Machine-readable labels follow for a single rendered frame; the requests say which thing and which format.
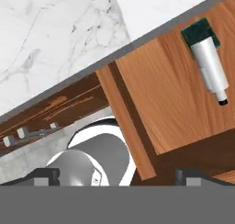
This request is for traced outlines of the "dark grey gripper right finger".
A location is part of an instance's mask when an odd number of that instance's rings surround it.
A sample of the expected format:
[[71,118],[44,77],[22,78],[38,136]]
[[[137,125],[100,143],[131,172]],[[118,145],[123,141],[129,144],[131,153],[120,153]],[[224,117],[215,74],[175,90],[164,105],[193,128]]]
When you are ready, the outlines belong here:
[[175,184],[184,186],[223,185],[233,186],[232,183],[209,177],[200,170],[193,168],[179,168],[175,170]]

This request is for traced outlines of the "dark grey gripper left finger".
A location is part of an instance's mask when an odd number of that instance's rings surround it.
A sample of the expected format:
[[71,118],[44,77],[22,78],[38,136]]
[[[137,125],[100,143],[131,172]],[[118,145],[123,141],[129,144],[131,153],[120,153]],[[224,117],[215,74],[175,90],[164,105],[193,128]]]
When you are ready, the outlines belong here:
[[59,186],[59,168],[37,168],[25,177],[1,184],[1,186]]

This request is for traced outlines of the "white and grey round object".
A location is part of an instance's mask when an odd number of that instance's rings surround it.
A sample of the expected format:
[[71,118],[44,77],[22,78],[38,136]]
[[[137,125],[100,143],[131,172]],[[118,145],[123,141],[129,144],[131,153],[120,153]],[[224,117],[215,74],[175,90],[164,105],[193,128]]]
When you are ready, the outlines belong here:
[[47,168],[60,170],[60,186],[130,186],[136,165],[114,117],[74,132]]

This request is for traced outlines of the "dark wooden cupboard door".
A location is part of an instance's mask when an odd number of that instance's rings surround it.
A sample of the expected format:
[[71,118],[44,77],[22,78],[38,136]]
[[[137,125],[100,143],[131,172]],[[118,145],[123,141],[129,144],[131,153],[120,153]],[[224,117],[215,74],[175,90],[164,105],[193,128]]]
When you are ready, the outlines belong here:
[[6,147],[3,137],[13,135],[17,140],[17,129],[27,127],[30,131],[48,129],[56,122],[60,127],[71,125],[108,106],[106,96],[95,73],[71,84],[60,92],[47,97],[35,106],[0,123],[0,156],[24,146]]

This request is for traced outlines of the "light wooden cupboard door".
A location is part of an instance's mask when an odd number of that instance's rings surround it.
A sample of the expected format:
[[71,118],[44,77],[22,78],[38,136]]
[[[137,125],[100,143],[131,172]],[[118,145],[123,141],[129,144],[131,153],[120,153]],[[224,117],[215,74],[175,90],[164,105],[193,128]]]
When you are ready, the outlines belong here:
[[140,178],[146,180],[155,177],[156,154],[118,66],[111,62],[95,73],[129,146]]

